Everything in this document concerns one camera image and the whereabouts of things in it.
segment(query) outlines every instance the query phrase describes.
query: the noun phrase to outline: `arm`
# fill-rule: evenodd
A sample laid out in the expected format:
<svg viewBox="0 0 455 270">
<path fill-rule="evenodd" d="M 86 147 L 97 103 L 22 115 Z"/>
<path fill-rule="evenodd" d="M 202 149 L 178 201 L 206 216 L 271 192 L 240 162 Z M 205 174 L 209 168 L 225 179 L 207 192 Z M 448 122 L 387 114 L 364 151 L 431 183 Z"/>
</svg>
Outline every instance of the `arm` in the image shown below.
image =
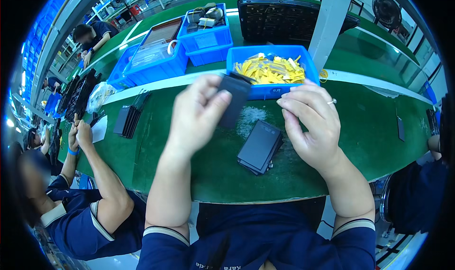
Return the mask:
<svg viewBox="0 0 455 270">
<path fill-rule="evenodd" d="M 54 95 L 55 95 L 55 93 L 57 92 L 57 88 L 58 88 L 59 86 L 60 86 L 60 84 L 56 82 L 55 85 L 54 85 L 54 93 L 53 93 Z"/>
<path fill-rule="evenodd" d="M 297 154 L 324 178 L 337 217 L 334 230 L 346 222 L 374 221 L 374 199 L 365 177 L 338 147 L 340 120 L 332 97 L 312 82 L 291 88 L 277 102 L 284 108 L 286 132 Z M 300 121 L 309 130 L 303 133 Z"/>
<path fill-rule="evenodd" d="M 77 119 L 77 114 L 74 114 L 74 122 L 71 125 L 70 132 L 68 133 L 68 149 L 70 149 L 73 153 L 77 153 L 79 150 L 79 145 L 76 141 L 76 134 L 77 134 L 77 126 L 79 125 L 79 120 Z M 71 186 L 73 182 L 74 176 L 76 175 L 76 162 L 77 162 L 77 155 L 71 154 L 69 151 L 66 154 L 65 162 L 63 163 L 63 167 L 61 168 L 61 174 L 66 178 L 68 182 L 68 187 Z"/>
<path fill-rule="evenodd" d="M 111 35 L 109 35 L 109 32 L 105 32 L 103 34 L 103 38 L 95 45 L 93 46 L 93 50 L 96 52 L 101 48 L 109 39 L 111 39 Z"/>
<path fill-rule="evenodd" d="M 439 135 L 434 135 L 431 136 L 428 139 L 428 148 L 435 158 L 435 160 L 439 160 L 442 155 L 441 155 L 441 140 Z"/>
<path fill-rule="evenodd" d="M 41 152 L 44 154 L 49 152 L 49 147 L 50 147 L 50 131 L 48 128 L 46 128 L 45 135 L 46 135 L 46 138 L 44 140 L 43 146 L 41 147 Z"/>
<path fill-rule="evenodd" d="M 171 129 L 147 200 L 145 227 L 171 228 L 189 239 L 191 212 L 190 159 L 205 146 L 231 94 L 218 91 L 221 78 L 204 75 L 175 99 Z"/>
<path fill-rule="evenodd" d="M 98 203 L 96 219 L 108 233 L 113 234 L 133 211 L 133 199 L 128 195 L 118 176 L 96 152 L 90 125 L 81 120 L 77 129 L 77 142 L 88 159 L 103 198 Z"/>
</svg>

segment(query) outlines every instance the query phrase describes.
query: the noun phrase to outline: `clear plastic bag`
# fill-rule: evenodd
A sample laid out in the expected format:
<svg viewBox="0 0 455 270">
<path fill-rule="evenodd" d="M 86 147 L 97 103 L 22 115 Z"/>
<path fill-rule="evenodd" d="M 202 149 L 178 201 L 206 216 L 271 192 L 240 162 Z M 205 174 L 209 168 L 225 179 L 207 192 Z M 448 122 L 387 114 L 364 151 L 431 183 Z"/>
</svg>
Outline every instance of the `clear plastic bag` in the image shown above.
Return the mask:
<svg viewBox="0 0 455 270">
<path fill-rule="evenodd" d="M 108 96 L 113 95 L 116 92 L 117 90 L 106 82 L 100 82 L 95 85 L 95 88 L 88 98 L 87 113 L 93 114 L 94 112 L 98 112 Z"/>
</svg>

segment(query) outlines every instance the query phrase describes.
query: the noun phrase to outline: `white paper sheet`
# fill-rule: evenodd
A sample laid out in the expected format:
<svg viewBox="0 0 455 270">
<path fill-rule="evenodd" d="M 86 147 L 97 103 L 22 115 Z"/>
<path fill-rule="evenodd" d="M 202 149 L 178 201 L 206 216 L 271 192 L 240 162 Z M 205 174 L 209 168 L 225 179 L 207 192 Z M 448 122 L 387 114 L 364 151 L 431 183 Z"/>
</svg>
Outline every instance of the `white paper sheet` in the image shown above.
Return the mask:
<svg viewBox="0 0 455 270">
<path fill-rule="evenodd" d="M 93 142 L 96 143 L 104 139 L 107 129 L 107 115 L 101 118 L 92 128 Z"/>
</svg>

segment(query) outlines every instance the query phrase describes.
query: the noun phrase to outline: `hand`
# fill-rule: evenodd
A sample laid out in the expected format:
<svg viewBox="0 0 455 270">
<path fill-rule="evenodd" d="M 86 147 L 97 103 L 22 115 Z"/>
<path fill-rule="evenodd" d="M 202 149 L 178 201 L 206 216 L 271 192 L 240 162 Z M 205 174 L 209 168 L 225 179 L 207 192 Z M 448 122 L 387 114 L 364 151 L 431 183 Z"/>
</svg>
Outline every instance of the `hand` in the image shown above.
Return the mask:
<svg viewBox="0 0 455 270">
<path fill-rule="evenodd" d="M 320 173 L 338 164 L 340 120 L 328 92 L 315 83 L 292 87 L 277 100 L 283 110 L 287 136 L 297 154 Z M 308 129 L 303 133 L 300 121 Z"/>
<path fill-rule="evenodd" d="M 71 151 L 77 152 L 77 147 L 79 146 L 79 143 L 77 142 L 76 139 L 76 134 L 77 134 L 77 126 L 79 125 L 80 120 L 77 119 L 77 113 L 74 114 L 74 123 L 71 125 L 71 130 L 68 133 L 68 148 L 70 148 Z"/>
<path fill-rule="evenodd" d="M 93 134 L 91 127 L 88 123 L 85 123 L 84 120 L 81 120 L 77 125 L 76 140 L 83 150 L 93 146 Z"/>
<path fill-rule="evenodd" d="M 91 52 L 88 52 L 84 57 L 84 69 L 87 68 L 88 64 L 90 63 L 91 59 Z"/>
<path fill-rule="evenodd" d="M 228 91 L 217 93 L 220 82 L 220 76 L 201 75 L 175 97 L 167 146 L 191 157 L 208 143 L 232 99 Z"/>
</svg>

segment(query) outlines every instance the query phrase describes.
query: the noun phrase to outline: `blue plastic bin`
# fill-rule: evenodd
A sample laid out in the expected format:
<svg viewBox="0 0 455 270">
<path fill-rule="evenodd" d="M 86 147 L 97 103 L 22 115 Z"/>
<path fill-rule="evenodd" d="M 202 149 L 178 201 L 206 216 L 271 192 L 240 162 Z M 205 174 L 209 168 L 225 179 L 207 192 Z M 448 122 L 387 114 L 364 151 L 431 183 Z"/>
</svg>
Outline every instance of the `blue plastic bin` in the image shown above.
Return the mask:
<svg viewBox="0 0 455 270">
<path fill-rule="evenodd" d="M 189 25 L 187 20 L 188 12 L 185 14 L 185 20 L 177 34 L 177 40 L 180 40 L 185 47 L 185 50 L 194 52 L 209 47 L 228 45 L 232 42 L 231 32 L 229 31 L 229 21 L 226 17 L 226 4 L 217 4 L 217 8 L 221 8 L 224 12 L 225 26 L 218 26 L 201 31 L 196 31 L 187 34 L 187 27 Z"/>
<path fill-rule="evenodd" d="M 44 108 L 44 112 L 55 113 L 55 107 L 57 106 L 57 102 L 61 99 L 61 95 L 58 93 L 50 94 L 49 98 L 47 99 L 46 107 Z"/>
<path fill-rule="evenodd" d="M 122 89 L 136 86 L 134 81 L 132 81 L 129 77 L 123 75 L 123 70 L 126 68 L 128 63 L 130 62 L 128 60 L 128 58 L 134 55 L 137 48 L 139 48 L 139 44 L 128 47 L 123 52 L 122 56 L 118 60 L 114 69 L 112 70 L 112 73 L 109 76 L 109 79 L 107 79 L 108 85 L 112 85 L 117 90 L 122 90 Z"/>
<path fill-rule="evenodd" d="M 221 45 L 194 52 L 187 52 L 187 56 L 190 57 L 190 60 L 195 67 L 206 65 L 208 63 L 226 61 L 229 48 L 232 46 L 234 46 L 234 43 L 231 41 L 231 43 L 228 45 Z"/>
<path fill-rule="evenodd" d="M 243 63 L 246 59 L 258 53 L 275 53 L 282 58 L 299 59 L 300 66 L 305 69 L 305 77 L 319 83 L 319 74 L 314 66 L 313 60 L 304 46 L 299 45 L 264 45 L 264 46 L 246 46 L 234 47 L 229 49 L 226 60 L 226 73 L 232 72 L 235 63 Z M 270 84 L 270 85 L 252 85 L 248 100 L 259 99 L 278 99 L 282 94 L 289 92 L 292 86 L 300 84 Z"/>
<path fill-rule="evenodd" d="M 143 45 L 151 32 L 152 30 L 149 31 L 139 46 Z M 123 74 L 129 77 L 136 85 L 145 85 L 157 80 L 165 80 L 184 75 L 187 69 L 187 63 L 188 56 L 185 54 L 185 48 L 181 42 L 177 42 L 172 57 L 148 63 L 138 68 L 131 68 L 131 62 L 129 62 Z"/>
</svg>

